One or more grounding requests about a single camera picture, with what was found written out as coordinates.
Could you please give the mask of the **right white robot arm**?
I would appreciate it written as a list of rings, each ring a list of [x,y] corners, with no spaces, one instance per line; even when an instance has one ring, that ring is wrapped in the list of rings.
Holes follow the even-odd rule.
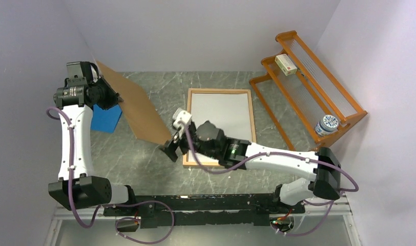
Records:
[[[233,170],[275,170],[298,176],[288,184],[278,185],[272,199],[280,213],[308,198],[337,200],[341,196],[339,162],[329,148],[297,152],[266,147],[256,142],[228,137],[210,121],[200,126],[190,112],[177,109],[172,116],[173,137],[160,147],[176,161],[177,149],[192,155],[196,164],[211,174]]]

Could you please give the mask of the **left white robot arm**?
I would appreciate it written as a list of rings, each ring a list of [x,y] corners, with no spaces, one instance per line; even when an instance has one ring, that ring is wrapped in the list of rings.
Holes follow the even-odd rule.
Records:
[[[108,110],[121,102],[120,95],[99,73],[95,63],[75,61],[66,64],[64,86],[53,96],[48,108],[59,116],[62,132],[62,157],[58,181],[48,185],[49,195],[68,210],[117,204],[124,215],[132,215],[137,200],[130,186],[113,185],[95,174],[91,154],[91,122],[94,106]]]

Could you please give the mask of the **brown cardboard backing board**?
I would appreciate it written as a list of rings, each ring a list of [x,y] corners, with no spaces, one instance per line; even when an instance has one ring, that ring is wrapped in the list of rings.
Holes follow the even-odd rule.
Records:
[[[119,106],[136,138],[163,145],[172,138],[145,90],[103,63],[96,62],[104,79],[123,99]]]

